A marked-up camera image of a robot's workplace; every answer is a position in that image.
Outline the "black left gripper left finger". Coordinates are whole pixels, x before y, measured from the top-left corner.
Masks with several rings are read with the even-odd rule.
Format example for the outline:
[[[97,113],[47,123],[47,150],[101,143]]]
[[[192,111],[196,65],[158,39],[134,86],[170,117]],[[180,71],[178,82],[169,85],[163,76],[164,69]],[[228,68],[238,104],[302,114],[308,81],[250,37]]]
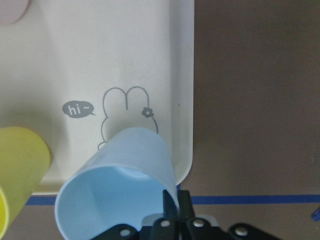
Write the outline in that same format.
[[[150,240],[178,240],[179,224],[178,209],[175,202],[167,190],[162,192],[163,215],[154,221],[151,231]]]

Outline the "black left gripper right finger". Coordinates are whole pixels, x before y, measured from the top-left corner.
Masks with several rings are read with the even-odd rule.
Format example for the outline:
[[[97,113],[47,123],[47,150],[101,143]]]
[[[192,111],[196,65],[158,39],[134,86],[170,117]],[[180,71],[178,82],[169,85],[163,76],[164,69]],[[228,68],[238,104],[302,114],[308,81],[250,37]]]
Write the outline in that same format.
[[[220,229],[212,225],[210,218],[196,215],[190,192],[178,191],[179,227],[181,240],[219,240]]]

